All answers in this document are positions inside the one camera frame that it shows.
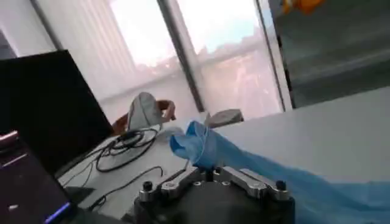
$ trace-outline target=blue fabric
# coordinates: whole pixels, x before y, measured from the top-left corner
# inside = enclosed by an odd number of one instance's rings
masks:
[[[390,223],[390,183],[332,184],[299,169],[240,150],[198,122],[186,135],[172,136],[172,151],[194,166],[247,168],[271,180],[284,180],[296,200],[296,223]]]

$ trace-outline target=wall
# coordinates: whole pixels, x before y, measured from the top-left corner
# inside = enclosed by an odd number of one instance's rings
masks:
[[[0,29],[18,57],[55,50],[29,0],[0,0]]]
[[[0,30],[0,60],[14,58],[15,53],[8,44],[8,41],[5,39],[5,36]]]

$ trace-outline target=cord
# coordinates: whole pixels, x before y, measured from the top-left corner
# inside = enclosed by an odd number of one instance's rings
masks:
[[[148,131],[151,131],[154,133],[153,137],[147,141],[142,141],[144,139],[144,134]],[[108,145],[106,147],[103,147],[102,150],[100,151],[100,154],[98,154],[98,156],[96,157],[96,164],[95,164],[96,170],[99,172],[102,172],[102,173],[108,173],[108,172],[118,170],[118,169],[130,164],[131,162],[133,162],[134,160],[138,159],[143,154],[145,154],[152,147],[154,141],[156,140],[157,134],[158,134],[157,130],[154,130],[153,128],[148,128],[148,129],[142,129],[142,130],[128,131],[127,133],[124,133],[123,135],[117,137],[115,140],[108,143]],[[129,140],[132,138],[133,139],[136,138],[136,139],[131,141],[130,143],[128,143],[128,142],[124,143],[126,140]],[[124,162],[120,165],[117,165],[115,167],[111,167],[108,169],[103,169],[103,168],[99,167],[99,163],[100,163],[100,160],[102,157],[120,155],[124,152],[131,150],[131,149],[136,149],[136,148],[140,148],[140,147],[144,147],[144,146],[146,146],[146,147],[144,149],[142,149],[142,151],[139,154],[137,154],[133,158],[127,160],[126,162]]]
[[[93,211],[94,208],[96,207],[101,207],[102,205],[104,205],[104,203],[107,201],[107,196],[109,196],[110,194],[116,192],[116,191],[120,191],[122,189],[124,189],[125,187],[129,186],[130,184],[134,183],[136,180],[138,180],[139,178],[141,178],[143,175],[145,175],[146,173],[152,171],[152,170],[155,170],[155,169],[160,169],[161,170],[161,174],[160,174],[160,177],[163,176],[164,174],[164,170],[161,166],[154,166],[152,168],[149,168],[148,170],[145,170],[144,172],[141,172],[140,174],[138,174],[136,177],[134,177],[133,179],[131,179],[129,182],[127,182],[126,184],[120,186],[120,187],[117,187],[107,193],[105,193],[104,195],[102,195],[101,197],[99,197],[94,203],[92,203],[91,206],[88,207],[88,210],[89,211]]]
[[[88,180],[90,179],[90,176],[91,176],[91,173],[92,173],[92,168],[93,168],[93,162],[95,162],[95,159],[92,160],[91,162],[89,162],[80,172],[76,173],[75,175],[73,175],[71,178],[69,178],[62,186],[65,187],[66,185],[68,185],[68,183],[70,181],[72,181],[73,179],[75,179],[75,177],[77,177],[78,175],[84,173],[84,171],[90,167],[90,173],[88,174],[88,177],[87,177],[87,180],[84,182],[84,184],[82,185],[82,187],[84,187]]]

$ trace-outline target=monitor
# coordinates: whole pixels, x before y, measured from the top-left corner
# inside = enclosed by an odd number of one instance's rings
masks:
[[[57,223],[72,210],[58,182],[17,132],[0,137],[1,223]]]
[[[0,61],[0,105],[0,135],[17,130],[56,176],[113,132],[68,51]]]

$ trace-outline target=laptop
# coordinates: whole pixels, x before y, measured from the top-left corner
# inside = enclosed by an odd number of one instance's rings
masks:
[[[0,136],[0,220],[2,224],[120,224],[71,202],[16,131]]]

